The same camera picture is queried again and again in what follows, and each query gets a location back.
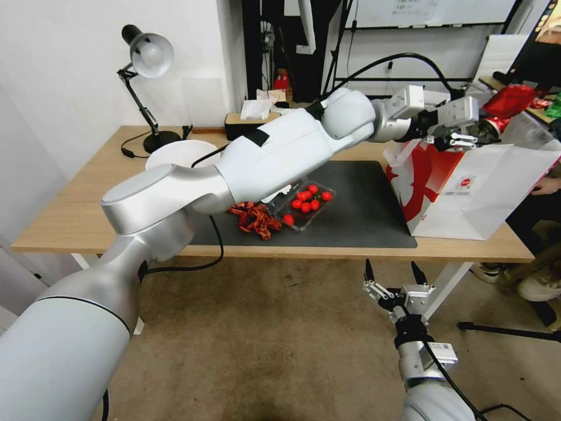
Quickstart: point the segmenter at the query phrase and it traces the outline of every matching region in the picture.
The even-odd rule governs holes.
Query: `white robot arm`
[[[113,244],[94,266],[49,288],[0,337],[3,419],[90,419],[136,325],[139,279],[151,262],[189,244],[192,212],[260,200],[366,139],[408,140],[477,121],[465,98],[449,113],[416,121],[422,99],[419,87],[374,103],[339,89],[239,137],[215,166],[161,165],[111,189],[101,205],[117,233]]]

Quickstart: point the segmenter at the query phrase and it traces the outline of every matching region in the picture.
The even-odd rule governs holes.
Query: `plastic container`
[[[300,209],[294,209],[292,207],[292,201],[296,199],[296,194],[302,191],[307,191],[310,184],[316,185],[319,189],[318,193],[314,196],[320,196],[324,191],[328,191],[333,195],[333,198],[329,202],[324,202],[321,198],[318,199],[320,201],[320,208],[318,210],[311,210],[308,213],[304,213]],[[323,212],[337,197],[337,193],[333,189],[330,189],[317,181],[308,180],[306,177],[291,183],[291,186],[292,187],[288,193],[279,193],[273,200],[271,200],[268,204],[268,208],[269,213],[279,220],[282,220],[284,215],[292,215],[294,218],[294,225],[290,227],[296,231],[304,231],[308,228],[311,221]]]

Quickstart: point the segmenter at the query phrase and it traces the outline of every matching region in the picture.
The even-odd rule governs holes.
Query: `tripod leg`
[[[505,327],[482,326],[482,325],[476,325],[475,323],[472,322],[459,322],[458,328],[461,330],[477,330],[479,332],[506,334],[506,335],[518,336],[518,337],[529,337],[534,339],[556,341],[561,343],[560,331],[556,331],[553,333],[534,332],[532,330],[507,329]]]

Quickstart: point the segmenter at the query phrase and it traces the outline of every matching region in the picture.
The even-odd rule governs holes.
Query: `tissue box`
[[[251,133],[258,127],[273,121],[280,117],[280,113],[269,113],[269,118],[265,120],[242,120],[239,113],[230,113],[226,115],[224,128],[226,130],[226,138],[234,140],[244,134]]]

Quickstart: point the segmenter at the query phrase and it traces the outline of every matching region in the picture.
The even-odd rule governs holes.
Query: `metal frame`
[[[345,78],[337,77],[337,63],[339,61],[339,50],[341,47],[341,40],[345,31],[351,30],[388,30],[388,29],[438,29],[438,28],[460,28],[460,27],[469,27],[469,26],[493,26],[493,25],[502,25],[503,28],[501,29],[501,34],[505,34],[510,23],[512,22],[515,14],[518,12],[523,0],[516,0],[512,5],[512,8],[504,22],[493,22],[493,23],[466,23],[462,25],[441,25],[441,26],[410,26],[410,27],[399,27],[399,26],[377,26],[377,27],[346,27],[348,15],[351,11],[352,0],[347,2],[347,0],[342,0],[343,6],[341,9],[341,19],[339,22],[339,34],[337,38],[337,45],[335,50],[331,51],[331,65],[329,68],[329,72],[327,74],[327,78],[325,80],[325,88],[326,90],[329,80],[331,78],[331,72],[334,68],[334,75],[333,75],[333,85],[332,88],[335,87],[336,81],[345,80]],[[363,82],[438,82],[440,79],[437,78],[355,78],[354,81],[363,81]],[[473,78],[446,78],[447,82],[471,82]],[[380,95],[374,95],[373,98],[382,98]]]
[[[503,28],[501,29],[501,34],[505,34],[509,25],[511,24],[512,20],[514,19],[514,15],[518,12],[520,6],[522,5],[523,0],[516,0],[508,13],[507,18],[504,22],[481,22],[481,23],[447,23],[445,25],[439,26],[357,26],[354,30],[384,30],[384,29],[438,29],[438,28],[460,28],[460,27],[471,27],[471,26],[494,26],[494,25],[502,25]],[[351,27],[346,27],[344,30],[352,30]]]

